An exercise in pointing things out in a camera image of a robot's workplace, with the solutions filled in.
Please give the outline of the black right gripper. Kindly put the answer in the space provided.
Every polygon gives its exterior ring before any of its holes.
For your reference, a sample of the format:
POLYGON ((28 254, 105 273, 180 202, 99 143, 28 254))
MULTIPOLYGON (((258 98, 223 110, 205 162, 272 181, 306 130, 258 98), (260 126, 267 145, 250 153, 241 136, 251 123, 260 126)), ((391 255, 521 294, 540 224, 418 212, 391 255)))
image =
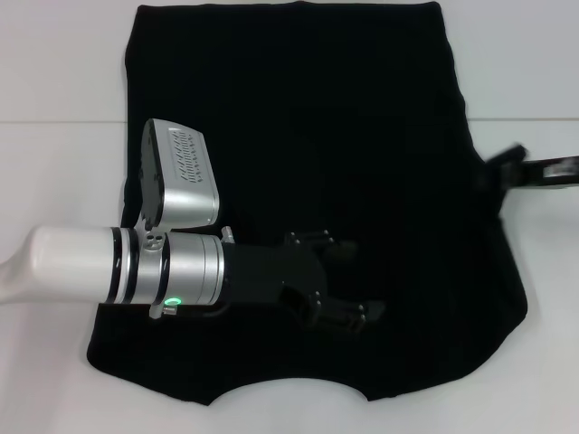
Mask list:
POLYGON ((515 143, 486 161, 487 189, 578 185, 578 156, 526 161, 527 149, 515 143))

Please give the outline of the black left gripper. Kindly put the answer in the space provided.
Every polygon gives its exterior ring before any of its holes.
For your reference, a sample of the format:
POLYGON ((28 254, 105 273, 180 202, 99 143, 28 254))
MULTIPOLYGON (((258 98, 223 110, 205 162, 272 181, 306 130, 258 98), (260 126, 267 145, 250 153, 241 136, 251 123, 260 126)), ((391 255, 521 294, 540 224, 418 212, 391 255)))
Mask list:
POLYGON ((327 295, 323 261, 353 261, 354 241, 337 240, 328 230, 289 232, 274 247, 223 242, 220 305, 282 306, 305 326, 351 334, 376 323, 383 301, 350 302, 327 295))

